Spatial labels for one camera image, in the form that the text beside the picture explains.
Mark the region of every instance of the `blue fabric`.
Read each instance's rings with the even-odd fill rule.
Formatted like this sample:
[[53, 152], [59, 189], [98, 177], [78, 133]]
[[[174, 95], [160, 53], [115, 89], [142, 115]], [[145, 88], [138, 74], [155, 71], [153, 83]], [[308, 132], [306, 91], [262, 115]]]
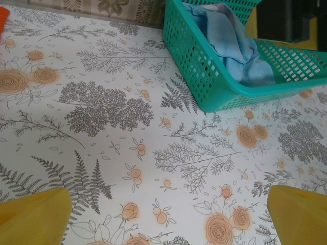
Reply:
[[245, 86], [275, 84], [271, 66], [259, 59], [255, 41], [225, 4], [193, 6], [183, 3], [231, 76]]

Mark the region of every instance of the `folded clothes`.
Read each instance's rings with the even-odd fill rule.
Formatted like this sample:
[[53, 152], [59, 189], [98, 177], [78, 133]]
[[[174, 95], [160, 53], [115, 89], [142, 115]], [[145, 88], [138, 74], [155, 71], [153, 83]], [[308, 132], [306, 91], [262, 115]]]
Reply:
[[236, 81], [245, 86], [275, 84], [271, 66], [259, 59], [255, 41], [245, 36], [243, 24], [227, 5], [183, 4]]

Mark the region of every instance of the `table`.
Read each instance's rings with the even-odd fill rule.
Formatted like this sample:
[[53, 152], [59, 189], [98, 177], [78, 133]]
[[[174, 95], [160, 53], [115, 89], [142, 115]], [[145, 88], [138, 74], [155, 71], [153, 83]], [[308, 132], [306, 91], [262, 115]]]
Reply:
[[63, 244], [280, 244], [270, 187], [327, 193], [327, 88], [205, 114], [161, 30], [6, 7], [0, 202], [66, 187]]

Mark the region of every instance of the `teal plastic basket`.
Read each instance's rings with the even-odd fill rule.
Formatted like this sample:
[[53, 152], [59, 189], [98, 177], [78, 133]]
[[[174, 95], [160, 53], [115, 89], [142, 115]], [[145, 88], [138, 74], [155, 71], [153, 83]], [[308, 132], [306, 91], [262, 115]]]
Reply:
[[[261, 0], [185, 0], [193, 5], [225, 3], [245, 25]], [[276, 84], [246, 87], [231, 77], [193, 21], [182, 0], [167, 0], [163, 39], [199, 107], [215, 112], [293, 96], [327, 83], [327, 53], [281, 47], [257, 40]]]

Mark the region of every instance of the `yellow plastic item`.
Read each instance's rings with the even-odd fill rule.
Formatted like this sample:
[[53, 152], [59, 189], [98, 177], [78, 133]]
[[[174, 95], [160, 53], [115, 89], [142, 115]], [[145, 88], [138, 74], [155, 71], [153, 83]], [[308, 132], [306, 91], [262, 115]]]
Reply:
[[327, 244], [327, 195], [275, 185], [267, 207], [282, 245]]
[[64, 188], [1, 203], [0, 244], [59, 245], [71, 211], [71, 198]]
[[[250, 17], [245, 26], [245, 35], [249, 38], [258, 38], [258, 30], [256, 28], [256, 8], [250, 14]], [[299, 42], [299, 43], [289, 43], [289, 42], [278, 42], [275, 41], [274, 43], [279, 46], [285, 47], [293, 47], [293, 48], [300, 48], [304, 50], [317, 50], [318, 43], [317, 43], [317, 18], [313, 18], [310, 20], [310, 34], [309, 40]]]

